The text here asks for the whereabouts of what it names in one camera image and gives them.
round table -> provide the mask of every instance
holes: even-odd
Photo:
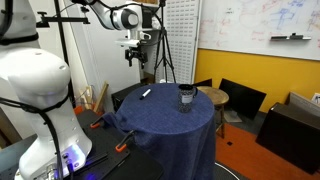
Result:
[[[202,92],[188,113],[178,110],[178,85],[161,83],[131,92],[115,114],[120,130],[135,130],[135,142],[164,168],[163,179],[213,179],[214,108]],[[151,89],[143,99],[141,95]]]
[[[198,89],[205,93],[214,104],[214,107],[220,111],[220,125],[216,131],[221,128],[221,137],[224,138],[225,128],[224,128],[224,105],[229,101],[229,96],[227,93],[222,91],[221,89],[209,87],[209,86],[199,86]]]

yellow wall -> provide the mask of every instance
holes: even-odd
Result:
[[[274,103],[284,103],[290,91],[308,99],[320,93],[320,61],[199,49],[195,82],[210,78],[216,88],[226,78],[265,92],[260,111],[268,112]]]

tripod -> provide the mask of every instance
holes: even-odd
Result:
[[[156,55],[156,63],[154,66],[154,77],[156,77],[156,71],[158,69],[158,67],[160,66],[161,62],[163,62],[163,67],[164,67],[164,73],[165,73],[165,78],[166,78],[166,82],[168,81],[168,75],[167,75],[167,65],[170,67],[171,71],[172,71],[172,75],[173,75],[173,80],[174,83],[176,83],[176,77],[174,74],[174,67],[172,64],[172,58],[171,58],[171,53],[170,53],[170,48],[169,48],[169,43],[168,43],[168,37],[167,37],[167,30],[164,27],[164,19],[163,19],[163,7],[166,6],[166,0],[160,0],[160,4],[159,7],[161,8],[161,31],[159,33],[159,39],[158,39],[158,45],[157,45],[157,55]],[[162,42],[162,58],[161,60],[158,62],[159,59],[159,51],[160,51],[160,44]],[[166,57],[166,45],[167,45],[167,50],[168,50],[168,55],[169,55],[169,59],[167,59]]]

orange floor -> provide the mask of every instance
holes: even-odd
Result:
[[[256,135],[225,125],[225,138],[216,138],[216,159],[249,179],[320,180],[255,142]]]

pen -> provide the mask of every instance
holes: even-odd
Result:
[[[151,89],[148,89],[146,92],[144,92],[142,94],[142,96],[140,97],[140,100],[144,99],[149,94],[150,91],[151,91]]]

